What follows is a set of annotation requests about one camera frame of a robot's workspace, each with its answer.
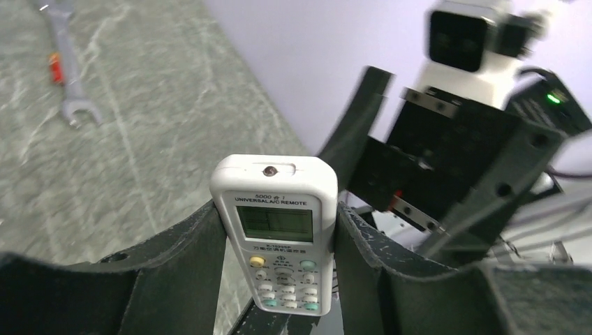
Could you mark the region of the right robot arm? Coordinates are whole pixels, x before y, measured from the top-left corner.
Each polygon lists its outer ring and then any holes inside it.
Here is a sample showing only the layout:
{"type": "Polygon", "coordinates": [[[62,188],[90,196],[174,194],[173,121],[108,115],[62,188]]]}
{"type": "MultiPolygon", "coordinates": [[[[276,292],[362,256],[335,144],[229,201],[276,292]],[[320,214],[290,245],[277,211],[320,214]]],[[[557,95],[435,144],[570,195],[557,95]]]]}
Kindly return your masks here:
{"type": "Polygon", "coordinates": [[[339,187],[428,233],[418,253],[458,267],[483,259],[563,142],[591,122],[555,74],[498,109],[429,86],[407,89],[387,141],[369,136],[391,74],[369,66],[319,156],[339,187]]]}

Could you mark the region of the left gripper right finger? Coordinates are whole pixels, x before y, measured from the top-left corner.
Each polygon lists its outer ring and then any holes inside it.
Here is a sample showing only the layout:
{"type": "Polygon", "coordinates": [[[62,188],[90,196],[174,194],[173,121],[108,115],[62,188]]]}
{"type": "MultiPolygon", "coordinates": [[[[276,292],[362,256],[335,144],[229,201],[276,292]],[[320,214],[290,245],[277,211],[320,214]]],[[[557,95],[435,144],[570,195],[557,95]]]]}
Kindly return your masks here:
{"type": "Polygon", "coordinates": [[[340,203],[334,236],[346,334],[590,334],[591,271],[478,262],[446,267],[340,203]]]}

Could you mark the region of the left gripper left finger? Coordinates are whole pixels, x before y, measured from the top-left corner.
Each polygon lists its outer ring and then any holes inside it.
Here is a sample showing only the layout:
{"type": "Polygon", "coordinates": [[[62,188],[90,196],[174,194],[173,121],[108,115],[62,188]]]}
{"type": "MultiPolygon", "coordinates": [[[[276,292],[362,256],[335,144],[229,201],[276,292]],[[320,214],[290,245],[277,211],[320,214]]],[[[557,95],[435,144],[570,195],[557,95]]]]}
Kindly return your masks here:
{"type": "Polygon", "coordinates": [[[212,334],[226,233],[212,202],[96,263],[1,254],[2,334],[212,334]]]}

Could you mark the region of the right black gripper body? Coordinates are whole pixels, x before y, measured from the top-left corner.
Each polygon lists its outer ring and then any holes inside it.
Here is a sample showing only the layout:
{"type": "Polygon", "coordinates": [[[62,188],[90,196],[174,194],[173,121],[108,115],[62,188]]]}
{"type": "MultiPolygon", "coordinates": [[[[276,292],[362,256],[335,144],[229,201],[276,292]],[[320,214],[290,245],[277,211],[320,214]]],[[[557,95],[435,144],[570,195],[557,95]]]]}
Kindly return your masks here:
{"type": "Polygon", "coordinates": [[[567,135],[474,100],[407,89],[387,142],[368,139],[347,189],[426,230],[420,255],[483,259],[567,135]]]}

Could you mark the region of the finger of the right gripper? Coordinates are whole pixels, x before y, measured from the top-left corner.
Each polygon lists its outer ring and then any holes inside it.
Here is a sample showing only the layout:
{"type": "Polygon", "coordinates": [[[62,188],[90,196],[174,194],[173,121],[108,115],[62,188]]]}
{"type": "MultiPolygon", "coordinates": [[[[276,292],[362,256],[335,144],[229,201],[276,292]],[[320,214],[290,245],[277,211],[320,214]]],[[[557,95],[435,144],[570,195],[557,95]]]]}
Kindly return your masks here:
{"type": "Polygon", "coordinates": [[[392,78],[386,70],[364,68],[347,108],[317,154],[336,172],[339,190],[347,188],[354,174],[392,78]]]}

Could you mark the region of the white remote control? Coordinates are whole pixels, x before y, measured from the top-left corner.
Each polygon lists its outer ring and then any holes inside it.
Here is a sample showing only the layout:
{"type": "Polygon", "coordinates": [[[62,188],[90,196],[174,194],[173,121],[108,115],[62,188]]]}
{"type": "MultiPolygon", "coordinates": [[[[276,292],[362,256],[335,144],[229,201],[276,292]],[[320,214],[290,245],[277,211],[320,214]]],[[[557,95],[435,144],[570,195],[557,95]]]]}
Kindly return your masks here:
{"type": "Polygon", "coordinates": [[[210,193],[256,306],[326,315],[332,305],[335,171],[312,156],[232,154],[210,193]]]}

